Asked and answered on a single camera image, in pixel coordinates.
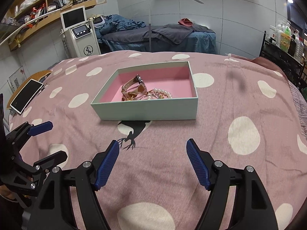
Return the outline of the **red cloth on bed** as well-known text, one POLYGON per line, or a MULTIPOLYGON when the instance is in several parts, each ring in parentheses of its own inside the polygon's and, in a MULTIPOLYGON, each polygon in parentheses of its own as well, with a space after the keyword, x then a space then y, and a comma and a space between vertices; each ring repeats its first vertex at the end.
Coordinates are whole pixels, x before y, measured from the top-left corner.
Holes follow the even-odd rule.
POLYGON ((186 26, 186 27, 192 27, 193 22, 190 21, 188 18, 182 18, 178 21, 178 24, 186 26))

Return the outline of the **black metal trolley rack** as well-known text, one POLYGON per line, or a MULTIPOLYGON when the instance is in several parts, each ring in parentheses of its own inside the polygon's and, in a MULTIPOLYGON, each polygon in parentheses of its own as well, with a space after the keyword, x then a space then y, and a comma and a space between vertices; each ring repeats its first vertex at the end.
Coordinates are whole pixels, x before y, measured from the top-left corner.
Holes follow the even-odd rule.
POLYGON ((260 57, 266 58, 275 63, 300 91, 306 88, 306 81, 303 79, 305 64, 301 64, 294 57, 285 53, 276 45, 266 40, 266 31, 264 31, 260 57))

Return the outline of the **white beauty machine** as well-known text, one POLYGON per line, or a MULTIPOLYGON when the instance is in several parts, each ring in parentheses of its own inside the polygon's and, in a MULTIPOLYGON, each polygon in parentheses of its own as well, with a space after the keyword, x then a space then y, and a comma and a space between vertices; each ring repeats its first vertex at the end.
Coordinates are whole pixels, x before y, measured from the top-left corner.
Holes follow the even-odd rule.
POLYGON ((85 58, 100 54, 93 20, 79 6, 60 14, 61 37, 68 58, 85 58))

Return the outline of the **mint box pink lining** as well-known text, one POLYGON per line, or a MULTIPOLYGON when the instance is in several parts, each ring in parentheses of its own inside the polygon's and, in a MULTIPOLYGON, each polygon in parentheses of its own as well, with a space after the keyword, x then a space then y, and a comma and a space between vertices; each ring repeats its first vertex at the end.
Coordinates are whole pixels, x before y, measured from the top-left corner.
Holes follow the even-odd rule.
POLYGON ((188 61, 117 69, 91 103, 103 121, 195 120, 198 94, 188 61))

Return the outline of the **grey towel on bed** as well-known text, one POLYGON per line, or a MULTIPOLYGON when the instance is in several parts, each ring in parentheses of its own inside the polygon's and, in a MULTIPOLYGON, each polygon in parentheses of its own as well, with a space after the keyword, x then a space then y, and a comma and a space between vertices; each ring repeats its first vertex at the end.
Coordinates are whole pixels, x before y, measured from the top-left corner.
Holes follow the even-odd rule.
POLYGON ((180 24, 167 24, 150 28, 150 30, 148 30, 148 37, 178 45, 193 31, 192 28, 180 24))

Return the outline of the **rose gold bangle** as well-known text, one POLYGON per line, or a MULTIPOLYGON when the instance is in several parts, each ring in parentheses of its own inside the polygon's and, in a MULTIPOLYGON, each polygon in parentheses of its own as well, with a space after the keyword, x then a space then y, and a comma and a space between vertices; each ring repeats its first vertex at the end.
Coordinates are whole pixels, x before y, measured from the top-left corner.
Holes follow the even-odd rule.
POLYGON ((140 100, 156 100, 164 98, 164 96, 160 96, 160 93, 156 89, 152 89, 144 93, 144 95, 140 98, 140 100))

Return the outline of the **white arc floor lamp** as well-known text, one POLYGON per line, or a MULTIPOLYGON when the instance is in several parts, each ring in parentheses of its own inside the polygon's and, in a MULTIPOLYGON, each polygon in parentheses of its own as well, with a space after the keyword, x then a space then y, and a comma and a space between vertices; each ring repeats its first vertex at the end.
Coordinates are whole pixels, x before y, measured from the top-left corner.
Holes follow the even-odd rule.
MULTIPOLYGON (((193 0, 198 4, 204 4, 201 0, 193 0)), ((180 0, 149 0, 149 14, 148 14, 148 26, 149 26, 149 51, 153 51, 152 47, 152 16, 155 15, 178 15, 180 13, 180 0)))

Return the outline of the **white tablet device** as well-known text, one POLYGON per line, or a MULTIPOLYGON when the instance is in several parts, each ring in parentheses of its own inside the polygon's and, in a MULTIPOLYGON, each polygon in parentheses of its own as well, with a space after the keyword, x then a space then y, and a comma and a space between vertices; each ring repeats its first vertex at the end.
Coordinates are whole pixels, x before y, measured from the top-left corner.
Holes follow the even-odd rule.
POLYGON ((40 81, 30 79, 12 100, 10 108, 21 115, 31 100, 43 87, 44 84, 40 81))

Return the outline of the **wooden wall shelf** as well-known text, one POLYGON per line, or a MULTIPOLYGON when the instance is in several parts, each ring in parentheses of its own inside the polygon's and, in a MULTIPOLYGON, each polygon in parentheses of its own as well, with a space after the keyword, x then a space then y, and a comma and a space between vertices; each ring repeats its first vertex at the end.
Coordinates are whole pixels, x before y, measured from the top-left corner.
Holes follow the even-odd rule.
POLYGON ((12 24, 1 24, 1 42, 8 43, 13 51, 38 31, 60 20, 62 12, 95 5, 95 0, 13 0, 4 16, 12 19, 12 24))

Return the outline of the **rose gold wristwatch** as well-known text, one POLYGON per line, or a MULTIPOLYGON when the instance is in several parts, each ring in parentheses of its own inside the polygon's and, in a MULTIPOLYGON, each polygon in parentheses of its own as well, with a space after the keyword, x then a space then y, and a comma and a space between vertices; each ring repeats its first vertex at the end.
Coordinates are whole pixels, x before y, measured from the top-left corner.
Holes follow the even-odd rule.
POLYGON ((124 84, 121 88, 122 101, 140 100, 147 92, 143 79, 137 74, 134 78, 124 84))

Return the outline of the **crumpled blue duvet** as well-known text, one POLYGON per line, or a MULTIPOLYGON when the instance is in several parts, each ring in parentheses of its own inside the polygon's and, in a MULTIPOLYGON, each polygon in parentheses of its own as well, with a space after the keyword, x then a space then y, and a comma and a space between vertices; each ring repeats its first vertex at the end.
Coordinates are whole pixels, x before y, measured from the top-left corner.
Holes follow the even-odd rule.
POLYGON ((99 33, 100 35, 126 30, 135 30, 145 28, 147 26, 143 21, 127 19, 117 14, 103 16, 103 19, 104 24, 95 29, 96 33, 99 33))

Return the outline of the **blue massage bed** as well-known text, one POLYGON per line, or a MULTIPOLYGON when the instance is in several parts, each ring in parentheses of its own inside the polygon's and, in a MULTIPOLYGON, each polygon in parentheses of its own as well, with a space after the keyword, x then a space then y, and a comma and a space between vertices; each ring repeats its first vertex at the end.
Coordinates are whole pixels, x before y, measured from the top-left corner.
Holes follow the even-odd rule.
POLYGON ((216 34, 199 24, 167 24, 98 36, 101 51, 183 52, 216 54, 216 34))

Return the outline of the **green bottle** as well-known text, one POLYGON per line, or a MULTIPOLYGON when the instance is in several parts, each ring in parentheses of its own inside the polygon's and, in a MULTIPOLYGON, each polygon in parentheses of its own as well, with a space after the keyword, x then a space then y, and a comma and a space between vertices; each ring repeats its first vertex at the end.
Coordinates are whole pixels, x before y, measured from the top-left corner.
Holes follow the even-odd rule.
POLYGON ((287 22, 285 23, 284 33, 285 33, 286 35, 288 35, 289 37, 291 37, 292 32, 291 32, 290 22, 289 22, 289 21, 287 21, 287 22))

